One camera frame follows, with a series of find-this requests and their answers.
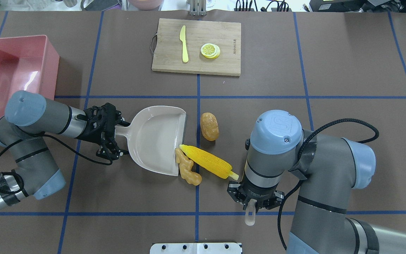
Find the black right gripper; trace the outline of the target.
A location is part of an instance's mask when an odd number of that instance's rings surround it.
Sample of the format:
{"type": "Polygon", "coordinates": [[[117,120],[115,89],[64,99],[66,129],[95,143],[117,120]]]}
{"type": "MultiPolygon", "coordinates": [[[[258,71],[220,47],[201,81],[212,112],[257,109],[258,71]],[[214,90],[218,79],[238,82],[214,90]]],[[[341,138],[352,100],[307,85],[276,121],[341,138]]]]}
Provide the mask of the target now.
{"type": "Polygon", "coordinates": [[[229,182],[227,193],[236,203],[243,205],[243,210],[247,209],[250,201],[255,200],[256,212],[262,208],[271,210],[279,207],[284,200],[282,191],[275,190],[274,187],[261,188],[250,182],[229,182]]]}

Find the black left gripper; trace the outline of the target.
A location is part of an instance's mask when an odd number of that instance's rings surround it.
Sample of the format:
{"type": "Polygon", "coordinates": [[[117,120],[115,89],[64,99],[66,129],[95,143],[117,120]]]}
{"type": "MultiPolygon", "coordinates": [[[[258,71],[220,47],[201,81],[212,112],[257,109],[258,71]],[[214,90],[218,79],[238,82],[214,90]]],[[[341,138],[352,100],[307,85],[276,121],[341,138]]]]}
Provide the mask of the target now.
{"type": "Polygon", "coordinates": [[[102,106],[87,108],[82,114],[78,114],[76,119],[85,123],[81,134],[76,138],[100,145],[100,149],[96,151],[97,157],[114,161],[129,154],[129,151],[118,146],[115,126],[128,127],[131,123],[124,120],[113,104],[105,103],[102,106]]]}

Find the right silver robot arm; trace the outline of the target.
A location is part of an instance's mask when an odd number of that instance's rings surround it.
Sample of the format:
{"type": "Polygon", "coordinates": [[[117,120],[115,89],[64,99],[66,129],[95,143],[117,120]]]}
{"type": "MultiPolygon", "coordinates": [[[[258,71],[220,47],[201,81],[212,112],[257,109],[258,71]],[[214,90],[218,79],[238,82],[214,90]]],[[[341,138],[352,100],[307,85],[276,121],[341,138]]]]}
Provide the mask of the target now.
{"type": "Polygon", "coordinates": [[[283,110],[261,114],[245,143],[240,182],[227,193],[247,212],[283,208],[298,191],[288,254],[406,254],[406,233],[346,217],[353,189],[366,188],[376,169],[367,143],[378,130],[340,119],[315,131],[283,110]]]}

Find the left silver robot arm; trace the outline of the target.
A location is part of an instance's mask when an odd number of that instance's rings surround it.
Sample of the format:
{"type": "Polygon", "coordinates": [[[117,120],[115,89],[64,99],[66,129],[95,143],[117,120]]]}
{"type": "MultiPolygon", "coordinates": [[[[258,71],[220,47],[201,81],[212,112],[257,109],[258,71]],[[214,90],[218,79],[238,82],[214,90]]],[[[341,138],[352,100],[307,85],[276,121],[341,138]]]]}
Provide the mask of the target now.
{"type": "Polygon", "coordinates": [[[17,91],[0,118],[0,210],[34,196],[40,200],[61,190],[66,181],[45,137],[63,135],[97,144],[96,156],[111,165],[128,151],[115,140],[116,126],[128,127],[111,103],[80,110],[37,93],[17,91]]]}

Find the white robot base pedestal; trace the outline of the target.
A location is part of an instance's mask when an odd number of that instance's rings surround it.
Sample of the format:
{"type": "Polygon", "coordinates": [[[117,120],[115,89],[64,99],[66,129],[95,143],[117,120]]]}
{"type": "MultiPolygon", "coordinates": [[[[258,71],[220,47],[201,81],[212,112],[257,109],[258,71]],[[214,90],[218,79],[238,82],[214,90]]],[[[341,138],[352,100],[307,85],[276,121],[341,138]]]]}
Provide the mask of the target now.
{"type": "Polygon", "coordinates": [[[215,243],[157,243],[150,254],[242,254],[242,244],[235,242],[215,243]]]}

